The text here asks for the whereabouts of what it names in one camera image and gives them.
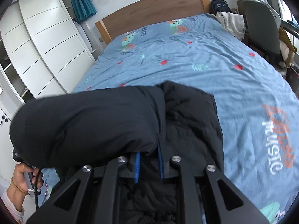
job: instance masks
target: headboard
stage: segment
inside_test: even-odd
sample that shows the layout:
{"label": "headboard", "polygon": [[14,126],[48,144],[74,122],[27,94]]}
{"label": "headboard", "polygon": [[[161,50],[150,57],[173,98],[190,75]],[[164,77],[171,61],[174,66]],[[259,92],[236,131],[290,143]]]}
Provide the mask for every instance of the headboard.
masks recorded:
{"label": "headboard", "polygon": [[210,11],[210,0],[141,0],[95,23],[108,45],[117,36],[160,22]]}

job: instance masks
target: gray chair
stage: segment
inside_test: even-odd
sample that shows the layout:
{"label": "gray chair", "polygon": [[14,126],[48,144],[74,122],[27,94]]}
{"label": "gray chair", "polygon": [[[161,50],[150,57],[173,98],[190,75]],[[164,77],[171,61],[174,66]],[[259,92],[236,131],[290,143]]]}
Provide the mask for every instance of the gray chair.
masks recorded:
{"label": "gray chair", "polygon": [[269,57],[272,65],[282,61],[279,43],[280,17],[266,3],[243,1],[249,31],[248,46],[253,46]]}

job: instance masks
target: wrist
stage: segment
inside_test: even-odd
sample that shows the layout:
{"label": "wrist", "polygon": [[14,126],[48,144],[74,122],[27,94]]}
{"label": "wrist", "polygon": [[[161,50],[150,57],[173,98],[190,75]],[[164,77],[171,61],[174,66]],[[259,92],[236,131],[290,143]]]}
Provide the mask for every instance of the wrist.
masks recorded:
{"label": "wrist", "polygon": [[25,194],[20,190],[16,189],[12,184],[7,189],[7,196],[10,201],[14,204],[17,211],[22,212],[22,205],[25,199]]}

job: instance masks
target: black door handle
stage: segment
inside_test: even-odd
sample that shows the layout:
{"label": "black door handle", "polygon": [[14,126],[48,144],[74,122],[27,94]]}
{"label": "black door handle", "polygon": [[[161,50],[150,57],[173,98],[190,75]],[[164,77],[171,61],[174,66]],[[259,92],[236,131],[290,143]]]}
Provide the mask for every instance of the black door handle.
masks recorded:
{"label": "black door handle", "polygon": [[5,115],[2,115],[2,120],[1,120],[0,125],[2,125],[4,119],[5,119]]}

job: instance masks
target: metal screw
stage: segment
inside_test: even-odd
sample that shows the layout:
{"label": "metal screw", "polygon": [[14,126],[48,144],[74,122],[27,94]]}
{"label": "metal screw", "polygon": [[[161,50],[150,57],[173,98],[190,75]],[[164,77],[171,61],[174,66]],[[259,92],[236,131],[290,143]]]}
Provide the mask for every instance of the metal screw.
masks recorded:
{"label": "metal screw", "polygon": [[180,156],[173,156],[171,158],[171,160],[175,161],[175,162],[180,162],[181,161],[181,157]]}
{"label": "metal screw", "polygon": [[127,159],[126,159],[125,156],[120,156],[120,157],[117,158],[117,161],[118,161],[118,162],[121,162],[121,163],[124,163],[124,162],[127,161]]}
{"label": "metal screw", "polygon": [[208,166],[207,166],[207,170],[208,170],[209,172],[215,172],[216,167],[215,167],[214,165],[208,165]]}
{"label": "metal screw", "polygon": [[83,172],[90,172],[92,170],[92,167],[89,165],[85,165],[82,167]]}

